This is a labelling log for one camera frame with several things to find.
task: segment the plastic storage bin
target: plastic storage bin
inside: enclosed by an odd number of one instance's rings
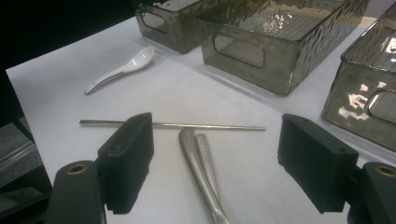
[[[341,60],[322,117],[396,151],[396,4]]]
[[[199,46],[196,15],[221,0],[132,1],[142,36],[179,53]]]
[[[368,0],[230,0],[198,15],[205,63],[287,95],[360,23]]]

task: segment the white table surface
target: white table surface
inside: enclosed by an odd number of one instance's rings
[[[344,213],[321,215],[277,163],[283,113],[311,119],[367,161],[396,164],[396,155],[322,120],[320,112],[342,52],[356,29],[290,96],[276,96],[212,66],[201,48],[181,55],[143,37],[135,18],[7,70],[53,182],[73,161],[95,160],[115,128],[80,127],[81,119],[126,120],[151,112],[154,121],[265,126],[267,131],[204,133],[212,150],[222,207],[231,223],[347,223]],[[92,95],[87,85],[152,45],[153,62]],[[213,223],[178,142],[178,130],[154,130],[150,173],[132,212],[115,223]]]

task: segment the ceramic spoon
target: ceramic spoon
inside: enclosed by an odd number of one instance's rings
[[[128,63],[117,68],[116,70],[107,73],[106,75],[96,79],[91,85],[85,90],[85,94],[89,95],[93,93],[99,86],[108,82],[109,80],[119,77],[126,73],[132,73],[146,67],[154,56],[154,47],[150,46],[140,50]]]

